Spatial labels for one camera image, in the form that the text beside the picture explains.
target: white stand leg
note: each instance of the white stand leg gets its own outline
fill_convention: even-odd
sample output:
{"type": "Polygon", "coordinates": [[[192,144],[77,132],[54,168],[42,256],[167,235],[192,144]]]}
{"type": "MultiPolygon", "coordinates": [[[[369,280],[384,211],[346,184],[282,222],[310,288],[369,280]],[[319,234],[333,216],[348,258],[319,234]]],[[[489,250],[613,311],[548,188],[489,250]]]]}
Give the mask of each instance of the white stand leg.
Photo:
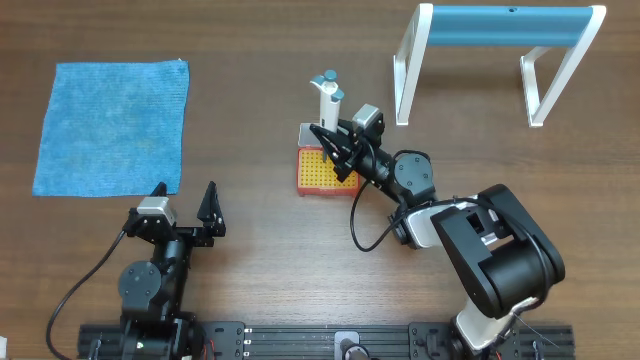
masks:
{"type": "Polygon", "coordinates": [[[427,47],[433,4],[420,4],[411,17],[398,53],[393,57],[396,125],[409,125],[409,112],[416,91],[422,58],[427,47]]]}
{"type": "Polygon", "coordinates": [[[582,57],[587,52],[589,45],[593,41],[593,38],[598,33],[600,25],[604,20],[604,16],[607,13],[607,8],[602,5],[594,5],[593,15],[591,20],[587,24],[587,27],[580,35],[580,39],[574,47],[569,49],[560,64],[560,69],[556,73],[556,76],[549,86],[546,95],[540,102],[538,95],[538,84],[536,82],[536,73],[534,69],[534,62],[537,58],[542,56],[549,48],[536,47],[527,55],[520,58],[520,69],[522,71],[522,83],[524,85],[525,103],[527,106],[527,118],[529,120],[530,127],[541,127],[544,123],[544,119],[549,114],[549,111],[558,100],[558,96],[564,89],[565,85],[571,78],[571,75],[575,71],[576,67],[582,60],[582,57]]]}

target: wooden table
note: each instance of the wooden table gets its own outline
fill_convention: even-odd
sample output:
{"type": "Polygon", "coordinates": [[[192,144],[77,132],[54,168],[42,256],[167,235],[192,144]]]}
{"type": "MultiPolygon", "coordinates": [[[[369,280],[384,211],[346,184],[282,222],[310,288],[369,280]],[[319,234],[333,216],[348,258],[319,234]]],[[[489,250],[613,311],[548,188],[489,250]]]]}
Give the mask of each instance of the wooden table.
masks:
{"type": "MultiPolygon", "coordinates": [[[[227,237],[194,252],[183,309],[253,324],[447,321],[465,292],[444,251],[390,236],[360,253],[349,198],[299,197],[298,124],[315,121],[308,81],[336,69],[342,115],[387,115],[383,147],[433,160],[440,197],[496,183],[519,197],[564,257],[567,278],[528,320],[573,324],[580,359],[636,359],[640,337],[640,7],[603,1],[604,25],[541,129],[527,127],[518,57],[526,49],[428,49],[410,126],[393,124],[391,56],[416,1],[35,1],[0,3],[0,335],[12,357],[50,357],[46,322],[113,241],[140,197],[37,198],[31,187],[55,65],[189,61],[183,225],[209,180],[227,237]]],[[[574,5],[569,1],[507,1],[574,5]]],[[[539,60],[542,87],[561,53],[539,60]]],[[[393,204],[363,196],[363,242],[393,204]]],[[[116,283],[151,247],[125,239],[74,295],[54,342],[75,353],[78,326],[113,323],[116,283]]]]}

